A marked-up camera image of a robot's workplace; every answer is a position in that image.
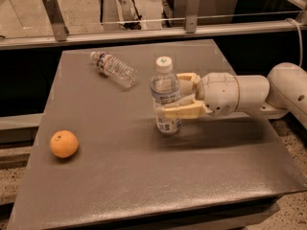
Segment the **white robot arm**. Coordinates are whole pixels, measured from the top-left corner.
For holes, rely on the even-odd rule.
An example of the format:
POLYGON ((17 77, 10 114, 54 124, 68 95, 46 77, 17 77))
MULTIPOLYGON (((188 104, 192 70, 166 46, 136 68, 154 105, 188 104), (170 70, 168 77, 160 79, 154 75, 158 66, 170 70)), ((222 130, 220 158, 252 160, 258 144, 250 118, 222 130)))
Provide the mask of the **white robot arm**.
POLYGON ((244 112, 249 116, 279 119, 292 113, 307 128, 307 72, 284 62, 265 77, 234 76, 227 72, 178 76, 185 96, 155 109, 163 118, 197 119, 244 112))

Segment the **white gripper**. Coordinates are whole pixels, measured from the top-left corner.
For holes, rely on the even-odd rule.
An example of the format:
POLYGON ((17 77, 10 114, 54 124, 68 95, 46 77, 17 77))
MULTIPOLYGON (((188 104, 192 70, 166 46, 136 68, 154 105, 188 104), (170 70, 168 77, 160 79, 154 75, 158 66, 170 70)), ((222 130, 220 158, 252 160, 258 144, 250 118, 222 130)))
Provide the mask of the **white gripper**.
POLYGON ((239 85, 229 73, 210 73, 200 77, 196 73, 177 74, 181 95, 197 90, 197 100, 157 106, 155 114, 166 119, 197 119, 203 115, 227 116, 235 111, 239 102, 239 85))

